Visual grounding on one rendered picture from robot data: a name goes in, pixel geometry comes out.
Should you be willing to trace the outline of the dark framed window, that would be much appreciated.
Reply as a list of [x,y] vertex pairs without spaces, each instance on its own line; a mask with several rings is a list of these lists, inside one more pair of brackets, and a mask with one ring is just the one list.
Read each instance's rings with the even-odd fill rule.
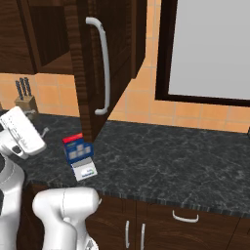
[[250,107],[250,0],[162,0],[155,98]]

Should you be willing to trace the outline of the dark wood cabinet door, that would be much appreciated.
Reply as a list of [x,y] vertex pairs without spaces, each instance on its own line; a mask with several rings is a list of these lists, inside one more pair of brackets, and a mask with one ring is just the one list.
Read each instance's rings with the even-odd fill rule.
[[95,113],[104,108],[104,62],[100,33],[86,19],[97,19],[105,31],[110,73],[107,110],[113,111],[131,80],[132,0],[64,0],[64,14],[82,133],[92,143],[108,115]]

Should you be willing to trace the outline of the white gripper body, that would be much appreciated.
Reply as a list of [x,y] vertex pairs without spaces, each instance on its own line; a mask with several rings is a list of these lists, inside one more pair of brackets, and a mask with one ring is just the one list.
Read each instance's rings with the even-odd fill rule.
[[0,116],[0,152],[6,156],[32,156],[46,148],[36,128],[20,107],[15,106]]

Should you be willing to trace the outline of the blue and white food box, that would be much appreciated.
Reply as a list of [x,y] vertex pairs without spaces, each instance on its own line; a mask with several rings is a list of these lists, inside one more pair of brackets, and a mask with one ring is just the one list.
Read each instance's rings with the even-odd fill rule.
[[62,139],[66,161],[77,182],[98,175],[92,160],[94,148],[91,143],[86,143],[83,134],[75,134]]

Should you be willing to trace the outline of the dark wood base cabinet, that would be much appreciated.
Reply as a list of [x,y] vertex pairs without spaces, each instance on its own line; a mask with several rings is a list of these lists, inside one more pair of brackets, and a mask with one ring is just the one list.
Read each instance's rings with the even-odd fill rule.
[[[195,224],[172,216],[195,219]],[[125,225],[129,226],[129,249]],[[141,229],[146,224],[144,250],[250,250],[250,219],[145,203],[105,195],[98,211],[86,220],[100,250],[141,250]]]

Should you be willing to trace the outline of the wooden knife block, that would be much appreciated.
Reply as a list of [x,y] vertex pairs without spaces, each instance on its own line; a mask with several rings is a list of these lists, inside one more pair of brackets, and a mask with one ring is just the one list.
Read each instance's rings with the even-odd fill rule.
[[35,109],[36,113],[34,114],[38,113],[38,107],[34,96],[24,96],[23,101],[20,100],[20,97],[17,97],[15,100],[15,105],[19,106],[23,112]]

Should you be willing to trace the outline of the dark wood wall cabinet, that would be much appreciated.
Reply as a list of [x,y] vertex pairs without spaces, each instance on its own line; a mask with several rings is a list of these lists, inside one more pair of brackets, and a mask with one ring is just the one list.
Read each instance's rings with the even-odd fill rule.
[[[0,0],[0,73],[71,74],[65,0]],[[131,60],[135,77],[146,53],[146,0],[73,0],[80,23],[98,19],[106,32],[110,65]]]

